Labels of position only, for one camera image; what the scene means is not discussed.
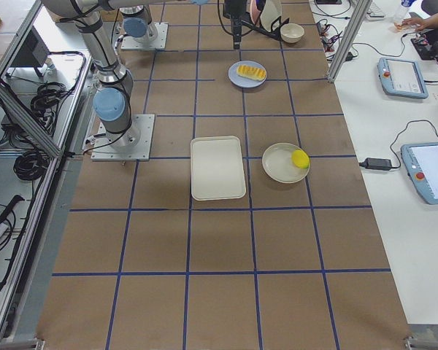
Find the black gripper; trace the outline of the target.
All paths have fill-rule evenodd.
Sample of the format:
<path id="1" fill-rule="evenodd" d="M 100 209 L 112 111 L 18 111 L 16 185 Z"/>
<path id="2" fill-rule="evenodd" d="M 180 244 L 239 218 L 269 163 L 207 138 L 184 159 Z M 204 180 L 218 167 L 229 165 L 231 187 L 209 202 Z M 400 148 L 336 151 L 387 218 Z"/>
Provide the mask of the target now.
<path id="1" fill-rule="evenodd" d="M 242 20 L 247 13 L 247 0 L 224 0 L 223 16 L 231 18 L 231 32 L 233 38 L 233 48 L 240 49 L 242 41 Z"/>

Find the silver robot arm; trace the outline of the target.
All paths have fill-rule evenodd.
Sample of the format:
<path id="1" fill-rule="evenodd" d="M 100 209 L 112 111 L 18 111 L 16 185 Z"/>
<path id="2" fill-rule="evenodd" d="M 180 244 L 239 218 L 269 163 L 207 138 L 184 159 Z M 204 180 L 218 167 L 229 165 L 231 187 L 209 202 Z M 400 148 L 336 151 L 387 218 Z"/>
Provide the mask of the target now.
<path id="1" fill-rule="evenodd" d="M 103 9 L 125 9 L 140 7 L 147 9 L 152 1 L 43 1 L 43 5 L 63 19 L 76 25 L 88 48 L 103 88 L 115 87 L 127 92 L 135 87 L 135 97 L 139 97 L 140 85 L 128 76 L 128 70 L 120 62 L 115 49 L 110 44 L 108 34 L 102 28 L 100 11 Z M 195 116 L 166 116 L 156 123 L 154 131 L 154 155 L 156 157 L 185 156 L 194 138 Z"/>
<path id="2" fill-rule="evenodd" d="M 125 34 L 142 44 L 151 43 L 157 39 L 158 30 L 153 22 L 148 5 L 122 7 L 120 13 L 123 17 Z"/>

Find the person hand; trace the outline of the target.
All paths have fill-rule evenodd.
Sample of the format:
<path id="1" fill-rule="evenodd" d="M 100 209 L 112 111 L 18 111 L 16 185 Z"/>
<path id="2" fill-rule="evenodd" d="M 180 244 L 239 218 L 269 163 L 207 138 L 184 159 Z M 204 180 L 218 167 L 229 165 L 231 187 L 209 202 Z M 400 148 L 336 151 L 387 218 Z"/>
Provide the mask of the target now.
<path id="1" fill-rule="evenodd" d="M 410 28 L 416 32 L 420 32 L 424 29 L 427 29 L 429 26 L 429 22 L 427 19 L 423 19 L 421 17 L 411 17 L 406 18 L 401 22 L 401 28 Z"/>

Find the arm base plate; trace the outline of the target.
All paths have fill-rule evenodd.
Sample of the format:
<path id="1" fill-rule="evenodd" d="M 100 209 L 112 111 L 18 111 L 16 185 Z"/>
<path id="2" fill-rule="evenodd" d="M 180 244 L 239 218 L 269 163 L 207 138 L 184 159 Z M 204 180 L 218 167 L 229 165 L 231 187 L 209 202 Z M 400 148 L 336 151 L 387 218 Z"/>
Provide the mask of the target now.
<path id="1" fill-rule="evenodd" d="M 168 32 L 168 23 L 154 23 L 158 30 L 158 37 L 151 43 L 142 44 L 125 34 L 121 44 L 121 50 L 125 51 L 156 51 L 164 50 Z"/>
<path id="2" fill-rule="evenodd" d="M 131 127 L 119 139 L 118 136 L 107 133 L 103 123 L 99 123 L 99 131 L 106 133 L 97 138 L 91 151 L 93 161 L 148 161 L 150 159 L 154 114 L 134 114 Z"/>

